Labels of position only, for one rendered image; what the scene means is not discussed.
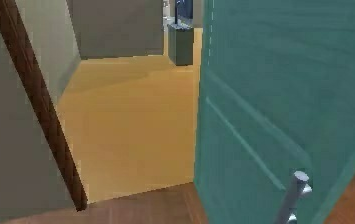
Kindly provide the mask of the dark grey cabinet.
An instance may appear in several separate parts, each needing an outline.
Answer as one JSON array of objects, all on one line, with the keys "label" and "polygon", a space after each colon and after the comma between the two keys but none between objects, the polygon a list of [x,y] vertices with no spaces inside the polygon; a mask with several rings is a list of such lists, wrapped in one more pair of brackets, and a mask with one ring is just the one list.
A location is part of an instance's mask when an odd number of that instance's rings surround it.
[{"label": "dark grey cabinet", "polygon": [[193,64],[194,29],[178,24],[168,25],[168,56],[176,66]]}]

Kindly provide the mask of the teal room door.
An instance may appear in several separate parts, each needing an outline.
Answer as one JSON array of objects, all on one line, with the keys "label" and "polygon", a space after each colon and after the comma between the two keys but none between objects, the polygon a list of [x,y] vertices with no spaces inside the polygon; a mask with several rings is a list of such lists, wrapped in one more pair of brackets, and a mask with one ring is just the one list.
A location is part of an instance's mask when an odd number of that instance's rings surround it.
[{"label": "teal room door", "polygon": [[194,184],[208,224],[324,224],[355,175],[355,0],[204,0]]}]

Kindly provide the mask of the brown wooden door frame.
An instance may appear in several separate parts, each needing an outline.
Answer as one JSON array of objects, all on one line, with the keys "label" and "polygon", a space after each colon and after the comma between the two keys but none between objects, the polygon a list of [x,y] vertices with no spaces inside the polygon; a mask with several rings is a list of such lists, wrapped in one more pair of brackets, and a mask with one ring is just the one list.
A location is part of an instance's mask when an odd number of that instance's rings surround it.
[{"label": "brown wooden door frame", "polygon": [[77,211],[87,196],[15,0],[0,0],[0,33]]}]

